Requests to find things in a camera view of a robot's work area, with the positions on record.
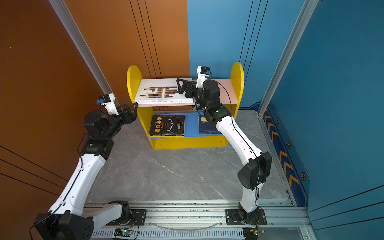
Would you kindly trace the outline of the white brown patterned booklet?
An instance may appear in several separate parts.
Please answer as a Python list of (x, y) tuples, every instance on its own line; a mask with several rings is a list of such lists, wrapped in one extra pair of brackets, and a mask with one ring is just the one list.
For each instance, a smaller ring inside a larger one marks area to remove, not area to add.
[(135, 96), (135, 102), (142, 106), (175, 106), (179, 104), (193, 105), (194, 99), (186, 98), (179, 93), (176, 78), (143, 79)]

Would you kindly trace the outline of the dark book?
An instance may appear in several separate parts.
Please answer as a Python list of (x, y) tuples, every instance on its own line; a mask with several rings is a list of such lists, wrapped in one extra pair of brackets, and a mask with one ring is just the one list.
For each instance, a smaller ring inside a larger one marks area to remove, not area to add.
[(149, 135), (154, 137), (184, 136), (184, 115), (153, 115)]

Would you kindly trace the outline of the navy book bottom yellow label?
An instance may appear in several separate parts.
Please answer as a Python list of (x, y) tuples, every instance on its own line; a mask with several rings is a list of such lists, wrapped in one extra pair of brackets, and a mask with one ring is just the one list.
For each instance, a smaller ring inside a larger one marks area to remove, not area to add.
[(200, 135), (220, 135), (221, 133), (216, 127), (207, 121), (203, 116), (198, 116), (199, 120), (199, 134)]

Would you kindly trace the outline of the yellow cartoon cover book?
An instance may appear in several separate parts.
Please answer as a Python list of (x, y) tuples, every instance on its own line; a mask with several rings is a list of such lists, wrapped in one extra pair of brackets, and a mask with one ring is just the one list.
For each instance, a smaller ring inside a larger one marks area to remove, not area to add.
[(184, 138), (184, 135), (164, 135), (164, 136), (155, 136), (155, 135), (150, 135), (149, 136), (151, 139), (167, 139), (167, 138)]

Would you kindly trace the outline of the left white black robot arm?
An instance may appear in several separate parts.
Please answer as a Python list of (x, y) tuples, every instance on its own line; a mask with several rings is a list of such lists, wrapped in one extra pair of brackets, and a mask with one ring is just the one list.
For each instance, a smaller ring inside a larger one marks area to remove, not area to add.
[(112, 201), (100, 210), (83, 215), (86, 198), (114, 146), (113, 138), (125, 124), (137, 118), (138, 104), (116, 106), (102, 102), (109, 112), (92, 111), (85, 116), (85, 145), (66, 187), (46, 214), (38, 214), (35, 228), (44, 240), (89, 240), (94, 231), (110, 222), (131, 224), (128, 201)]

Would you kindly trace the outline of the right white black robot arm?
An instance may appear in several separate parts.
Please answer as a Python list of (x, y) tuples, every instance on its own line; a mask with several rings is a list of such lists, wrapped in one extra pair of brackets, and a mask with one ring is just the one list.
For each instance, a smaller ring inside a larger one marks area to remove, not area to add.
[(271, 172), (271, 154), (262, 152), (252, 143), (237, 125), (230, 110), (221, 103), (219, 82), (206, 80), (201, 87), (197, 87), (194, 81), (178, 78), (177, 85), (181, 95), (194, 99), (204, 108), (206, 120), (228, 140), (242, 162), (243, 167), (238, 172), (238, 179), (243, 185), (238, 211), (240, 221), (244, 225), (265, 225), (265, 213), (258, 200)]

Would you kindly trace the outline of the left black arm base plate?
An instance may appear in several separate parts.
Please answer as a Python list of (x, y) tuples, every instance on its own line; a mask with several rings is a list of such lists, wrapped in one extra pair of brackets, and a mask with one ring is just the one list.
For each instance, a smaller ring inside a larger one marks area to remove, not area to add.
[(112, 221), (112, 223), (120, 226), (143, 226), (146, 221), (146, 216), (146, 209), (130, 209), (128, 212), (123, 211), (122, 216), (117, 220)]

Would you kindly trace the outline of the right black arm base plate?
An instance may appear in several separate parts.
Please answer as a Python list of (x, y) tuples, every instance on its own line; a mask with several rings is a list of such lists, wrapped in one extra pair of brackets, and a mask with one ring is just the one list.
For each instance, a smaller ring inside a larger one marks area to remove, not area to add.
[(226, 209), (225, 215), (226, 215), (226, 223), (229, 226), (234, 226), (234, 225), (265, 226), (268, 224), (265, 211), (262, 208), (256, 208), (251, 213), (247, 213), (243, 209)]

